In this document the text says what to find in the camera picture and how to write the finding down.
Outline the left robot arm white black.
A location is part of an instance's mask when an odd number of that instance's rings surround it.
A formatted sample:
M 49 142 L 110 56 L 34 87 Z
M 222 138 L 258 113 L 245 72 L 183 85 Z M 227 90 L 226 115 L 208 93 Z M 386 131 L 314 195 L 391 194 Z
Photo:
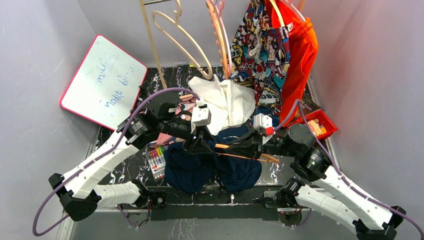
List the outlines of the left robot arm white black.
M 183 149 L 189 154 L 211 154 L 213 151 L 207 143 L 214 139 L 207 128 L 211 116 L 207 107 L 194 107 L 189 120 L 177 118 L 173 113 L 156 116 L 150 109 L 134 113 L 77 167 L 64 174 L 55 173 L 48 181 L 64 211 L 75 222 L 103 207 L 127 204 L 146 208 L 154 202 L 154 195 L 141 181 L 112 185 L 101 185 L 100 181 L 161 133 L 183 139 Z

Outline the navy blue shorts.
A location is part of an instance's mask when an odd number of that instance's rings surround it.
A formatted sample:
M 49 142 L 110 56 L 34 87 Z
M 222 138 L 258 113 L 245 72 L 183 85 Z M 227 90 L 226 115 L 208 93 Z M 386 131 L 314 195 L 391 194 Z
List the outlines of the navy blue shorts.
M 164 181 L 182 192 L 198 193 L 214 177 L 229 193 L 253 187 L 262 173 L 262 164 L 227 155 L 188 154 L 182 142 L 175 142 L 164 152 Z

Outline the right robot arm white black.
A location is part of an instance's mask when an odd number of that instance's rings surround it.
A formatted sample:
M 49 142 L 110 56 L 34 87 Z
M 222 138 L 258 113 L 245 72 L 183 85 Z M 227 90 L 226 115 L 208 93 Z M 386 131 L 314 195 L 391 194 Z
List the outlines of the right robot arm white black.
M 279 192 L 264 192 L 265 205 L 271 207 L 307 207 L 327 216 L 353 232 L 359 240 L 393 240 L 406 211 L 382 207 L 371 201 L 364 190 L 348 183 L 339 174 L 319 141 L 304 124 L 294 124 L 282 138 L 265 141 L 251 129 L 224 149 L 230 155 L 257 160 L 261 155 L 292 157 L 290 167 L 301 179 L 290 178 Z

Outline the orange hanger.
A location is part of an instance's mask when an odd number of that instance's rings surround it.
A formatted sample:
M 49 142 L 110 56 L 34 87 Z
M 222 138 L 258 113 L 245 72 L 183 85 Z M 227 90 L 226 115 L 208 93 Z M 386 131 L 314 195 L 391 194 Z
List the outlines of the orange hanger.
M 240 158 L 245 160 L 280 164 L 280 160 L 277 159 L 276 157 L 262 153 L 255 148 L 250 149 L 250 148 L 236 147 L 236 146 L 230 146 L 230 145 L 220 144 L 220 143 L 216 143 L 215 148 L 217 149 L 218 155 L 224 155 L 228 157 Z

